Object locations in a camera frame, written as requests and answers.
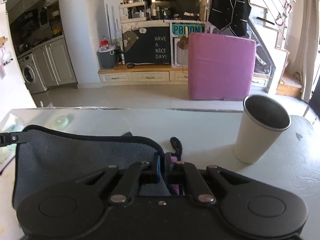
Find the black vest with white trim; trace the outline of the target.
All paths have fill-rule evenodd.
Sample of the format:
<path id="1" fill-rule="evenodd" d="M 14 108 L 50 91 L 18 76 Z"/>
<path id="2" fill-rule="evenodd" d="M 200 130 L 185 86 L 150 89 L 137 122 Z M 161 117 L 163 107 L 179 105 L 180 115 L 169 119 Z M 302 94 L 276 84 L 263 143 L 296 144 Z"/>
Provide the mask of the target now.
<path id="1" fill-rule="evenodd" d="M 243 37 L 250 12 L 248 0 L 211 0 L 208 22 L 220 31 L 229 29 L 233 35 Z"/>

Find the grey kitchen cabinet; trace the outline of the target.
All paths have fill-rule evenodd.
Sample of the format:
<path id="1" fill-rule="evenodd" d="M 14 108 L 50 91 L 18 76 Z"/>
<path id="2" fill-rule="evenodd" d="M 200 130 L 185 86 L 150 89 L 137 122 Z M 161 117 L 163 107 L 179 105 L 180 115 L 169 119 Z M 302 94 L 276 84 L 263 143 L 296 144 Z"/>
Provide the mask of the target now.
<path id="1" fill-rule="evenodd" d="M 50 40 L 33 50 L 32 54 L 45 87 L 77 82 L 65 38 Z"/>

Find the teal poison sign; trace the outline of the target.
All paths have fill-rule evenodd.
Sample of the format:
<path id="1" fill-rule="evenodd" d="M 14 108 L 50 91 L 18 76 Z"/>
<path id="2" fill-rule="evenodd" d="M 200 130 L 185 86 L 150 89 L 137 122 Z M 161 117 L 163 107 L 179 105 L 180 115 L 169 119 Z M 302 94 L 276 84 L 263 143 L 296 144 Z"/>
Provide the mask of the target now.
<path id="1" fill-rule="evenodd" d="M 182 24 L 182 23 L 172 24 L 172 33 L 176 36 L 186 36 L 187 34 L 192 34 L 192 33 L 202 33 L 203 30 L 204 30 L 204 27 L 201 24 Z"/>

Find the white steel-rimmed cup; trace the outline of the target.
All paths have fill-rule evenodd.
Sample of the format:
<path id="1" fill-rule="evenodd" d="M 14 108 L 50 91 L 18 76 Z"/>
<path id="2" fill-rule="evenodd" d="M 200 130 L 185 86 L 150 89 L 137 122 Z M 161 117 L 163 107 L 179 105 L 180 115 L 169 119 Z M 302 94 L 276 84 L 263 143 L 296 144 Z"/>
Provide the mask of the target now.
<path id="1" fill-rule="evenodd" d="M 242 105 L 234 154 L 241 162 L 253 164 L 291 126 L 291 116 L 281 104 L 263 95 L 249 95 Z"/>

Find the white washing machine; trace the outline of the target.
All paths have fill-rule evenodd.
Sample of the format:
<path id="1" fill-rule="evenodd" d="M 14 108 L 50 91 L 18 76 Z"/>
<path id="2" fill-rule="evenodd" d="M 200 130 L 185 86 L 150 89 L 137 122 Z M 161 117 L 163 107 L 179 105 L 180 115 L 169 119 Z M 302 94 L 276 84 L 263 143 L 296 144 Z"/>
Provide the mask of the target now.
<path id="1" fill-rule="evenodd" d="M 35 64 L 32 54 L 28 54 L 18 60 L 25 85 L 31 94 L 47 91 L 39 68 Z"/>

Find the beige curtain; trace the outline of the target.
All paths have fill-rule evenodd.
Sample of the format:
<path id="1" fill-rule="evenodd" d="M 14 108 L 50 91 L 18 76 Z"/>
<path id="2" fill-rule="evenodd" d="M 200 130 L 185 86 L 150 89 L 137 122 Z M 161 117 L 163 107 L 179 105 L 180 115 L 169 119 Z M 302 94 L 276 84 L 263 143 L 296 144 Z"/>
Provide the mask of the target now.
<path id="1" fill-rule="evenodd" d="M 319 43 L 319 0 L 304 0 L 303 23 L 300 41 L 300 73 L 303 90 L 302 100 L 309 102 L 315 75 L 315 61 Z"/>

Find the grey microfibre towel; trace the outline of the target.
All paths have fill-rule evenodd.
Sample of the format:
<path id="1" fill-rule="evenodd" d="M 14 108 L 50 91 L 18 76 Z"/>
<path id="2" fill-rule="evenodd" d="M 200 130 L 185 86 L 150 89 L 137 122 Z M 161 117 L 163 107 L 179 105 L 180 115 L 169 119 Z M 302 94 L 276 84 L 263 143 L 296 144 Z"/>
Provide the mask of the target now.
<path id="1" fill-rule="evenodd" d="M 108 165 L 122 170 L 138 161 L 152 161 L 156 154 L 164 160 L 161 146 L 146 137 L 78 135 L 36 125 L 23 132 L 28 141 L 16 146 L 14 208 L 36 191 L 82 178 Z"/>

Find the low white drawer unit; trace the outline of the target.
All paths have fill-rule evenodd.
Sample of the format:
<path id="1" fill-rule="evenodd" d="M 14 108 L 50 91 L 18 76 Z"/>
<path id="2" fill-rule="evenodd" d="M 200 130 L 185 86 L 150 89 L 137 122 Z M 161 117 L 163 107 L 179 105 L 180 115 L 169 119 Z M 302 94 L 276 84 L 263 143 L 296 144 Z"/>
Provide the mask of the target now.
<path id="1" fill-rule="evenodd" d="M 105 86 L 125 85 L 186 85 L 187 68 L 172 68 L 170 65 L 143 65 L 132 69 L 125 65 L 98 71 L 100 82 Z"/>

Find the grey waste bin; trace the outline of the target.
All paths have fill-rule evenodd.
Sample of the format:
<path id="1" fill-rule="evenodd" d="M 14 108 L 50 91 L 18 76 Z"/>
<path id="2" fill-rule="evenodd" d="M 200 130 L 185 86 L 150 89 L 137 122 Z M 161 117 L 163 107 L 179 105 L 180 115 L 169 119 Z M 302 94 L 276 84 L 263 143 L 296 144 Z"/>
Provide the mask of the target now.
<path id="1" fill-rule="evenodd" d="M 115 47 L 100 47 L 97 55 L 101 69 L 112 69 L 116 66 L 117 56 Z"/>

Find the staircase with metal railing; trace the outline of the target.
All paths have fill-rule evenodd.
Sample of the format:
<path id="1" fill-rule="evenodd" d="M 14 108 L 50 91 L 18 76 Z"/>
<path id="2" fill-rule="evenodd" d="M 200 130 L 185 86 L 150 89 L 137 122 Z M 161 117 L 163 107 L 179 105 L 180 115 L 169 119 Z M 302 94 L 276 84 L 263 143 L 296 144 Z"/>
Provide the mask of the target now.
<path id="1" fill-rule="evenodd" d="M 252 85 L 268 94 L 299 97 L 302 84 L 290 74 L 298 50 L 304 0 L 248 0 L 248 34 L 257 42 Z"/>

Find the pink upright cushion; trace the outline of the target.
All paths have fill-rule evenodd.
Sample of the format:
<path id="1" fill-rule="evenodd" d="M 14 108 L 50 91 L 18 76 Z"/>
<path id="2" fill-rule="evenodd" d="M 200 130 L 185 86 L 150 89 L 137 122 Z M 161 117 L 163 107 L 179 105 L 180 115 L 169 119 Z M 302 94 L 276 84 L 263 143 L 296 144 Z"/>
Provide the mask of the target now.
<path id="1" fill-rule="evenodd" d="M 188 53 L 189 99 L 241 101 L 248 96 L 255 65 L 255 41 L 192 33 Z"/>

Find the white shelf rack with bottles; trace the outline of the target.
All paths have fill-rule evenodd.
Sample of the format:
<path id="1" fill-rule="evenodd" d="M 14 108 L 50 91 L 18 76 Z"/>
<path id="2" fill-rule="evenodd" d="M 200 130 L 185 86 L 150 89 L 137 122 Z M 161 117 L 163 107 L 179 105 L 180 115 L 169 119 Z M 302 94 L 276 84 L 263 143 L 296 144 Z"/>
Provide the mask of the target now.
<path id="1" fill-rule="evenodd" d="M 121 4 L 119 8 L 120 22 L 132 23 L 132 22 L 142 22 L 147 21 L 146 2 L 133 2 Z"/>

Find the pale green round lid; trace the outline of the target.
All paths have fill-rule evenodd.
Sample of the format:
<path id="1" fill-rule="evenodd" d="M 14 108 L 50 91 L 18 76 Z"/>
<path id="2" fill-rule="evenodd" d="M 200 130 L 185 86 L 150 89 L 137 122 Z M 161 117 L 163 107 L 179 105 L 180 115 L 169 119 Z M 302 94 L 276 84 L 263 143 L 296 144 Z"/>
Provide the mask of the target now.
<path id="1" fill-rule="evenodd" d="M 66 129 L 72 122 L 72 115 L 61 115 L 58 116 L 53 122 L 53 128 L 59 131 Z"/>

